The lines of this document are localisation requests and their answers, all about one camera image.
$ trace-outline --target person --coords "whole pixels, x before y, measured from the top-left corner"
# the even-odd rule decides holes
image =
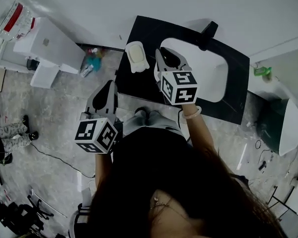
[[[113,162],[110,154],[96,155],[90,236],[286,237],[267,206],[219,157],[201,108],[182,109],[193,147],[176,122],[140,108],[124,125]]]
[[[37,131],[30,133],[29,117],[27,115],[23,117],[22,122],[0,126],[0,161],[6,160],[13,151],[19,147],[28,146],[38,138],[39,133]]]

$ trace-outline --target green bottle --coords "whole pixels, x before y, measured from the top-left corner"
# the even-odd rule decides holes
[[[266,67],[261,67],[261,68],[254,68],[254,76],[266,76],[269,73],[271,73],[272,68],[266,68]]]

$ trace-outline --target long dark hair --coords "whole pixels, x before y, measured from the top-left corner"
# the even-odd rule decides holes
[[[150,237],[150,199],[157,190],[175,198],[191,218],[203,219],[212,238],[281,238],[276,217],[231,177],[211,148],[199,152],[177,135],[144,145],[141,136],[120,142],[109,175],[94,196],[88,224],[95,237]]]

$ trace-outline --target speckled floor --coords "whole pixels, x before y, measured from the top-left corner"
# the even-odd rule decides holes
[[[51,89],[31,87],[31,74],[7,71],[0,93],[0,124],[18,122],[24,114],[28,114],[32,130],[40,133],[40,138],[34,141],[40,151],[62,158],[92,177],[95,168],[94,156],[83,153],[74,144],[75,122],[84,111],[90,94],[107,80],[114,79],[121,56],[121,52],[109,51],[103,59],[100,71],[93,71],[86,78],[59,73]],[[159,110],[166,117],[177,120],[177,108],[124,95],[119,95],[118,101],[117,116],[121,120],[132,117],[135,109],[141,106]],[[260,149],[255,149],[258,137],[255,134],[254,122],[262,105],[262,99],[248,94],[242,125],[206,116],[204,118],[220,156],[231,170],[245,175],[250,181],[251,189],[263,200],[268,201],[275,185],[278,186],[275,195],[284,200],[290,191],[292,178],[298,173],[298,152],[293,151],[282,157],[264,152],[261,162],[271,159],[271,156],[273,159],[268,163],[265,172],[258,170],[260,154],[262,150],[268,149],[264,143]],[[188,137],[185,121],[181,122],[183,133]],[[241,167],[237,171],[244,150]],[[34,188],[45,201],[68,216],[64,218],[54,212],[53,218],[44,221],[45,229],[42,233],[49,238],[55,237],[57,233],[66,235],[69,217],[81,203],[76,171],[59,160],[37,152],[33,146],[14,152],[13,156],[12,164],[0,165],[0,174],[16,203],[28,203],[26,196],[30,188]],[[82,187],[87,187],[91,180],[82,177]],[[95,191],[93,182],[90,183],[90,188]]]

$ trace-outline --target white wristband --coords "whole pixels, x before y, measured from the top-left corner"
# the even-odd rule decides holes
[[[185,116],[182,112],[182,117],[185,119],[192,119],[194,117],[197,117],[201,113],[201,110],[202,110],[202,108],[200,106],[197,106],[197,108],[198,108],[198,110],[193,115],[190,115],[190,116]]]

